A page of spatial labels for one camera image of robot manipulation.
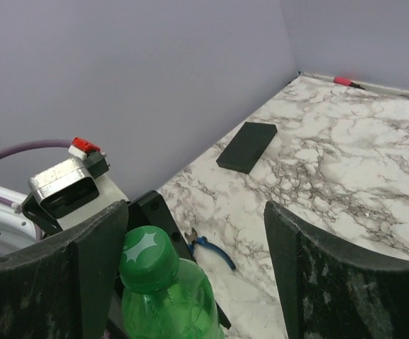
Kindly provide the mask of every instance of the black box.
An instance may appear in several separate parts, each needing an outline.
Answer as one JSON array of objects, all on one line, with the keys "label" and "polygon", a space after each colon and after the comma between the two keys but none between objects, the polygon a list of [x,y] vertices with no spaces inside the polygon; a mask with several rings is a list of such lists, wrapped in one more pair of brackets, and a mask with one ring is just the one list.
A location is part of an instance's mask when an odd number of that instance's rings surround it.
[{"label": "black box", "polygon": [[218,157],[218,166],[250,173],[276,132],[276,126],[272,124],[245,122]]}]

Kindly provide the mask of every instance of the blue object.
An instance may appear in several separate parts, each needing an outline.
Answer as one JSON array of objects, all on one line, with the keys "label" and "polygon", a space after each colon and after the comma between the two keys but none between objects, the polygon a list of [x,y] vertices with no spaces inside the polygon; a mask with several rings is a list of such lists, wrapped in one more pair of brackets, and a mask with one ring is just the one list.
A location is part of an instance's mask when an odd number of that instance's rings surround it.
[{"label": "blue object", "polygon": [[194,253],[195,253],[195,246],[194,246],[195,244],[200,244],[202,247],[206,249],[210,249],[211,251],[214,251],[216,254],[218,254],[219,256],[223,258],[223,260],[231,268],[231,270],[235,270],[235,263],[234,261],[232,261],[231,257],[225,251],[223,251],[220,247],[209,242],[206,237],[197,237],[196,240],[194,240],[191,244],[187,245],[192,256],[194,256]]}]

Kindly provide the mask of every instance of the translucent green plastic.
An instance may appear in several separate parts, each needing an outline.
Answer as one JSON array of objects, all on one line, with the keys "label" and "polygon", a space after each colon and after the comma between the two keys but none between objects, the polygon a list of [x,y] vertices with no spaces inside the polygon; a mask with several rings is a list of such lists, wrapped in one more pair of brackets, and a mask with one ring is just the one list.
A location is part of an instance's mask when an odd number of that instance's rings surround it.
[{"label": "translucent green plastic", "polygon": [[180,259],[171,283],[149,295],[122,297],[124,326],[132,339],[223,339],[212,287],[192,261]]}]

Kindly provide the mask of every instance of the bottle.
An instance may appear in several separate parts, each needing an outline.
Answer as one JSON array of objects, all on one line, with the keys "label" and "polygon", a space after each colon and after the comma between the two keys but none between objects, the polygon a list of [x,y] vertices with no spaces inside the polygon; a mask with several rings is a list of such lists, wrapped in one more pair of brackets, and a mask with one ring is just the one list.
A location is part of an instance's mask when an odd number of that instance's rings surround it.
[{"label": "bottle", "polygon": [[223,339],[211,283],[193,261],[179,258],[155,226],[126,234],[119,273],[121,310],[132,339]]}]

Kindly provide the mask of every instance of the red clip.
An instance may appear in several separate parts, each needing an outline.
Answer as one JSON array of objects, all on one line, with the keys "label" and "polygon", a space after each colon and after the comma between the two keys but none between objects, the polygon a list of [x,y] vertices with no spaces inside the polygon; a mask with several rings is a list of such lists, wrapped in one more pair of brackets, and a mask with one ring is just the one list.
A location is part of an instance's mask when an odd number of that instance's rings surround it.
[{"label": "red clip", "polygon": [[74,140],[72,140],[72,146],[78,148],[79,150],[85,153],[89,153],[92,150],[100,152],[100,147],[97,147],[94,143],[90,143],[89,141],[82,138],[74,138]]}]

